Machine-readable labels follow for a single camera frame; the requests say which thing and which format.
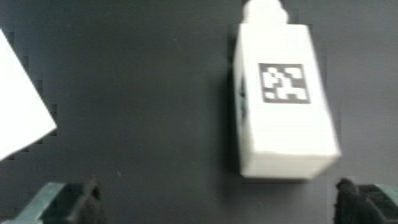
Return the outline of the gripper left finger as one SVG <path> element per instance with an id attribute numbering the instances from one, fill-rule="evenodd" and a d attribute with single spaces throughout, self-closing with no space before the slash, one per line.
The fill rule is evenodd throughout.
<path id="1" fill-rule="evenodd" d="M 106 224 L 99 183 L 48 182 L 21 210 L 23 224 Z"/>

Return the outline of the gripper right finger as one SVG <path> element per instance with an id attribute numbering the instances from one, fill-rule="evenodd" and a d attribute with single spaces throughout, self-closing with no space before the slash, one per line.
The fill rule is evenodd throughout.
<path id="1" fill-rule="evenodd" d="M 398 224 L 398 185 L 336 184 L 334 224 Z"/>

